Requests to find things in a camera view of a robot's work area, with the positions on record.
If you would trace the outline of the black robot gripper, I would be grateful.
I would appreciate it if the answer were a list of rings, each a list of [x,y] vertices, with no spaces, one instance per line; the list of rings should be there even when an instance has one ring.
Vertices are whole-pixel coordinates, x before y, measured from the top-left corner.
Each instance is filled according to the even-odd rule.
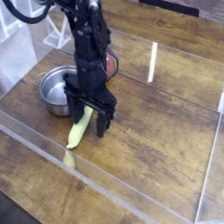
[[[75,66],[76,75],[65,73],[64,87],[68,100],[69,113],[77,124],[84,116],[84,106],[97,111],[97,130],[100,138],[104,137],[106,130],[114,119],[115,95],[107,88],[107,59],[103,54],[99,62],[88,63],[86,66]]]

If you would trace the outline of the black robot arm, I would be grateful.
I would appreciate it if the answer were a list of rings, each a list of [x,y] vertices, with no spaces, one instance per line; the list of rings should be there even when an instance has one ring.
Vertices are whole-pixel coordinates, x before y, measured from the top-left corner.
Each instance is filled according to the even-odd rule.
[[[100,0],[33,0],[43,6],[58,5],[70,24],[76,72],[66,72],[64,93],[69,113],[77,124],[88,106],[98,113],[97,130],[102,138],[115,113],[116,97],[107,87],[107,59],[111,31],[103,18]]]

